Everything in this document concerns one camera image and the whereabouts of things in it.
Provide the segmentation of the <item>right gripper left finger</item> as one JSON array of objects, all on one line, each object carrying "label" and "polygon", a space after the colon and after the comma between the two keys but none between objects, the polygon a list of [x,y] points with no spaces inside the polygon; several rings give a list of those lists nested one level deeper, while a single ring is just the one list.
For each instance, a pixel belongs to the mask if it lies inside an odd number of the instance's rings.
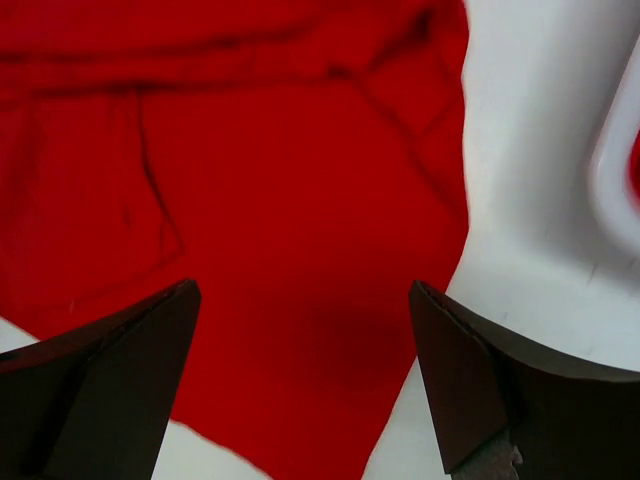
[{"label": "right gripper left finger", "polygon": [[2,353],[2,478],[151,478],[200,304],[185,280]]}]

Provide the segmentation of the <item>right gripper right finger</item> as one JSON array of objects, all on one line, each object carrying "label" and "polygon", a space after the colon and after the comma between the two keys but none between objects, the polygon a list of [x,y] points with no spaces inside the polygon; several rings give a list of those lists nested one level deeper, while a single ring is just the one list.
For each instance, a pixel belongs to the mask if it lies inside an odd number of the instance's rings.
[{"label": "right gripper right finger", "polygon": [[409,306],[450,477],[638,477],[637,372],[544,346],[423,282],[412,285]]}]

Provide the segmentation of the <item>red t shirt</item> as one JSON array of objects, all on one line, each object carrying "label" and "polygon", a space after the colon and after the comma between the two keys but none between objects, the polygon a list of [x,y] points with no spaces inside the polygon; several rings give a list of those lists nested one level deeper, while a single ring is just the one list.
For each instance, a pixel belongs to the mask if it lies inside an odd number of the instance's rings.
[{"label": "red t shirt", "polygon": [[359,479],[468,233],[461,1],[5,1],[1,314],[45,339],[183,278],[172,417]]}]

